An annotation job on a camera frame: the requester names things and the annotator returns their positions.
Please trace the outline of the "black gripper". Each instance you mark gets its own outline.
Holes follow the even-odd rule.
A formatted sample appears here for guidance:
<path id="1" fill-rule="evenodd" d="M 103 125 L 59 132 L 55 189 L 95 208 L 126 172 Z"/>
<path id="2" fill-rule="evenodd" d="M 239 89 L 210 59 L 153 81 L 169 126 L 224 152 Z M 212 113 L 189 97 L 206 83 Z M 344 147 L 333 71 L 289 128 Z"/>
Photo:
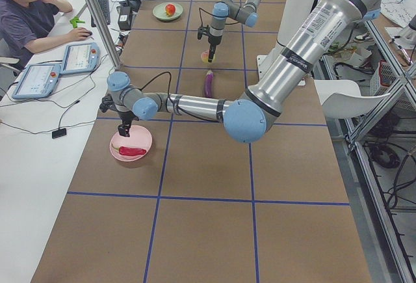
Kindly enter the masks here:
<path id="1" fill-rule="evenodd" d="M 107 111 L 114 111 L 118 114 L 122 124 L 118 126 L 118 133 L 122 137 L 130 137 L 131 124 L 134 120 L 139 121 L 139 118 L 124 105 L 117 104 L 110 94 L 106 94 L 101 99 L 99 110 L 102 113 Z"/>
<path id="2" fill-rule="evenodd" d="M 213 62 L 215 59 L 216 46 L 218 46 L 222 41 L 223 29 L 215 29 L 210 26 L 200 26 L 198 28 L 197 39 L 201 40 L 203 36 L 208 37 L 208 43 L 210 44 L 208 51 L 209 63 Z"/>

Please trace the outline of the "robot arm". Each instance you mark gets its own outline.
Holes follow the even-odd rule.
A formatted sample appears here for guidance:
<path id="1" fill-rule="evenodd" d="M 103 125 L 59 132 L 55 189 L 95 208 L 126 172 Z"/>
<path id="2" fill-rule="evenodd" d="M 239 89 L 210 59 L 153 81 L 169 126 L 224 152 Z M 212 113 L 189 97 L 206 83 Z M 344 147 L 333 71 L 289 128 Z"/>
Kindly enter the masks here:
<path id="1" fill-rule="evenodd" d="M 213 62 L 216 47 L 220 45 L 226 20 L 233 19 L 237 23 L 241 23 L 248 27 L 253 27 L 257 20 L 257 8 L 261 0 L 246 0 L 243 5 L 238 4 L 234 0 L 220 0 L 213 6 L 211 22 L 208 25 L 200 25 L 197 37 L 202 39 L 203 36 L 208 38 L 209 50 L 207 54 L 207 62 Z"/>
<path id="2" fill-rule="evenodd" d="M 380 3 L 381 0 L 317 0 L 283 49 L 267 57 L 269 66 L 259 82 L 246 88 L 235 101 L 169 92 L 145 93 L 131 84 L 126 73 L 114 72 L 107 78 L 109 92 L 99 108 L 118 113 L 122 121 L 118 132 L 124 137 L 129 135 L 132 121 L 150 120 L 158 112 L 167 112 L 222 123 L 236 141 L 255 142 L 272 127 L 285 99 L 344 28 L 376 18 Z"/>

